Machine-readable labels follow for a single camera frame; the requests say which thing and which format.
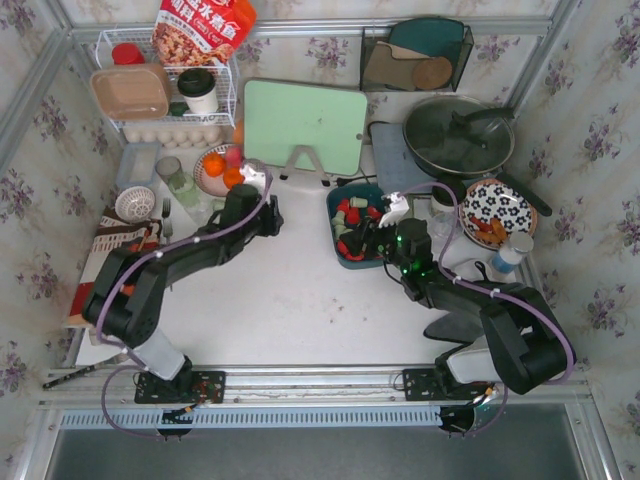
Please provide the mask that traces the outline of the red capsule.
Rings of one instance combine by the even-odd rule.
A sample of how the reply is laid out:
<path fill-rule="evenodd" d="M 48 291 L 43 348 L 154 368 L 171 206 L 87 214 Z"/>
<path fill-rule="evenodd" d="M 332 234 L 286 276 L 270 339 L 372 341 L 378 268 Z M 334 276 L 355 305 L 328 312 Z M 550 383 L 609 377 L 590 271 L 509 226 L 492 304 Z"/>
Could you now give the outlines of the red capsule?
<path fill-rule="evenodd" d="M 343 199 L 336 207 L 337 211 L 342 211 L 344 213 L 347 213 L 349 209 L 350 209 L 350 202 L 348 199 Z"/>
<path fill-rule="evenodd" d="M 360 209 L 350 207 L 345 214 L 345 223 L 351 226 L 357 226 L 361 221 Z"/>
<path fill-rule="evenodd" d="M 347 245 L 341 240 L 336 243 L 336 248 L 339 256 L 347 261 L 362 261 L 364 259 L 363 254 L 352 255 Z"/>

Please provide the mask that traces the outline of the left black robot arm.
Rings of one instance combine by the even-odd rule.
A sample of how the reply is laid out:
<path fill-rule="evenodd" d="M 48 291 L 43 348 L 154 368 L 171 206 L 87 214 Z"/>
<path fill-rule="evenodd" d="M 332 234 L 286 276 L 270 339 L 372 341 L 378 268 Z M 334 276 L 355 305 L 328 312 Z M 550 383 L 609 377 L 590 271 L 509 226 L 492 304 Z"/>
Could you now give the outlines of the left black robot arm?
<path fill-rule="evenodd" d="M 236 185 L 225 207 L 193 235 L 148 253 L 112 250 L 85 300 L 82 317 L 96 335 L 117 346 L 144 371 L 173 381 L 189 370 L 187 357 L 159 327 L 165 290 L 203 269 L 239 255 L 255 237 L 279 234 L 284 223 L 275 195 L 248 184 Z"/>

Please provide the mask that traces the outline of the green capsule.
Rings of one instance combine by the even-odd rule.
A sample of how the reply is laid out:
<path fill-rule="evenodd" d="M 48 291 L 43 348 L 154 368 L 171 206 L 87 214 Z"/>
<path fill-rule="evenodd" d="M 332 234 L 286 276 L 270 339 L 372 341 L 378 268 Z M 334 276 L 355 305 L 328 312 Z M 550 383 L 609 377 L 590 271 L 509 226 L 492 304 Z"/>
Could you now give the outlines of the green capsule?
<path fill-rule="evenodd" d="M 351 197 L 349 200 L 349 205 L 352 208 L 358 208 L 358 209 L 367 208 L 368 200 L 366 198 L 361 198 L 361 197 Z"/>

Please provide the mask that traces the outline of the teal plastic storage basket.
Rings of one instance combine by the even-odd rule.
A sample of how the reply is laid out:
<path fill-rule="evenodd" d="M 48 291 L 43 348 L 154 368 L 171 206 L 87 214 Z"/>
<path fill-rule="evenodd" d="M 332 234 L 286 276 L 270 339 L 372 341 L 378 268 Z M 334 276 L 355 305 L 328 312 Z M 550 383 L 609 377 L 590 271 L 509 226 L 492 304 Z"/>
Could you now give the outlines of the teal plastic storage basket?
<path fill-rule="evenodd" d="M 334 188 L 326 197 L 326 208 L 328 220 L 331 228 L 331 238 L 333 248 L 339 264 L 348 270 L 363 270 L 381 267 L 382 258 L 364 258 L 362 261 L 347 261 L 338 254 L 336 243 L 341 240 L 340 235 L 354 230 L 357 226 L 345 223 L 345 214 L 337 211 L 336 207 L 343 199 L 350 200 L 351 197 L 361 197 L 368 200 L 368 207 L 360 209 L 361 221 L 366 218 L 379 220 L 384 213 L 385 206 L 382 200 L 383 191 L 374 184 L 349 184 L 344 187 Z"/>

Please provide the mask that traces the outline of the grey fluffy cloth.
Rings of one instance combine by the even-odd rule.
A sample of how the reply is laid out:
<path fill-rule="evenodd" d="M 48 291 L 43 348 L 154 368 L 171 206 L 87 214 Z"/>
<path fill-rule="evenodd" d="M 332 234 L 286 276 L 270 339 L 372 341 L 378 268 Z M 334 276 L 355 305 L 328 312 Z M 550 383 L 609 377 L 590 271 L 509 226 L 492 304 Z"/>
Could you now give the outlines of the grey fluffy cloth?
<path fill-rule="evenodd" d="M 427 339 L 471 344 L 484 335 L 479 321 L 470 315 L 449 312 L 431 322 L 423 331 Z"/>

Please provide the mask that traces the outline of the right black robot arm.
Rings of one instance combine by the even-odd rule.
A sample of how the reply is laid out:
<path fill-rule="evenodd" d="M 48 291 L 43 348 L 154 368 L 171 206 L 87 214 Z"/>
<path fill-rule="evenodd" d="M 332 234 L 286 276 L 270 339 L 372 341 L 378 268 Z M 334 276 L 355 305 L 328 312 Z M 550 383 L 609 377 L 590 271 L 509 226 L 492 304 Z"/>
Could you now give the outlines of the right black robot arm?
<path fill-rule="evenodd" d="M 521 283 L 455 274 L 433 255 L 426 221 L 391 227 L 366 221 L 341 240 L 348 253 L 376 254 L 397 268 L 411 301 L 445 312 L 439 338 L 460 346 L 436 361 L 444 385 L 501 383 L 524 395 L 571 376 L 575 352 L 542 294 Z"/>

